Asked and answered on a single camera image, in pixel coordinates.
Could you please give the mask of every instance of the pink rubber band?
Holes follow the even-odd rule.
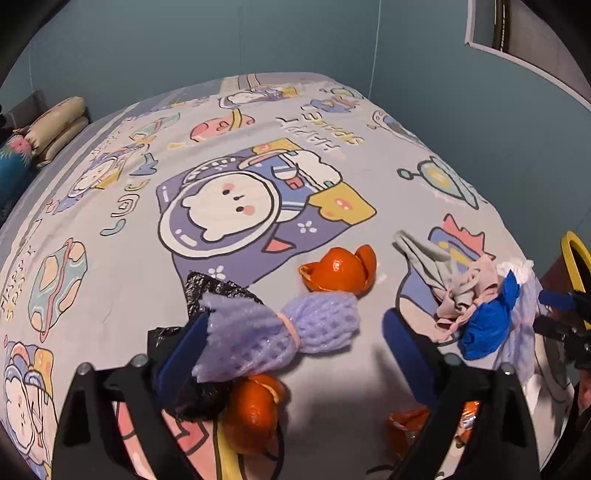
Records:
[[[297,334],[296,327],[294,327],[294,324],[291,322],[291,320],[287,318],[285,315],[283,315],[281,312],[278,312],[276,315],[283,322],[283,325],[285,325],[285,328],[287,328],[287,331],[294,339],[295,349],[299,350],[301,347],[301,339],[300,336]]]

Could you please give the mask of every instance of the bed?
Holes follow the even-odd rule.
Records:
[[[267,154],[277,151],[283,160],[273,164],[279,157]],[[207,215],[212,202],[224,205],[223,221]],[[290,400],[273,448],[237,455],[217,420],[168,419],[205,480],[364,478],[391,463],[387,415],[417,406],[382,316],[396,306],[418,332],[434,326],[433,296],[393,246],[399,229],[458,261],[524,260],[472,185],[359,92],[322,75],[229,77],[98,120],[40,173],[0,232],[0,420],[48,479],[78,364],[123,365],[145,352],[148,330],[183,325],[190,271],[248,287],[279,310],[306,292],[301,264],[331,247],[370,244],[378,269],[359,301],[360,334],[346,351],[298,357],[278,372]],[[458,352],[456,338],[441,350]],[[573,395],[561,355],[536,336],[535,381],[525,390],[541,465]],[[473,363],[492,367],[495,357]],[[136,472],[153,478],[125,405],[116,409]],[[439,478],[461,454],[452,446]]]

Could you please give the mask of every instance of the pink flower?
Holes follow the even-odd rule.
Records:
[[[25,154],[27,157],[31,156],[31,144],[22,135],[14,135],[7,144],[16,153]]]

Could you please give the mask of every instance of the screw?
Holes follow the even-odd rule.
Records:
[[[94,367],[90,363],[84,362],[78,365],[76,372],[78,372],[78,375],[86,375],[91,370],[94,370]]]
[[[446,353],[443,355],[443,359],[445,360],[445,363],[451,367],[459,367],[462,364],[462,359],[455,353]]]
[[[148,363],[148,356],[144,353],[138,353],[135,357],[133,357],[131,359],[131,364],[135,368],[143,367],[147,363]]]
[[[515,368],[513,368],[513,365],[511,365],[510,363],[504,362],[501,364],[501,371],[505,375],[513,375],[515,373]]]

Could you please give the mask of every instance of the rolled beige cushion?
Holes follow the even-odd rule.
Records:
[[[44,167],[51,162],[56,155],[64,148],[70,141],[82,132],[88,125],[88,119],[85,116],[80,116],[74,120],[71,124],[65,127],[61,133],[58,134],[56,139],[51,142],[45,150],[39,155],[38,164],[39,167]]]
[[[33,147],[33,156],[39,155],[68,124],[82,116],[84,108],[82,97],[70,97],[35,120],[25,136]]]

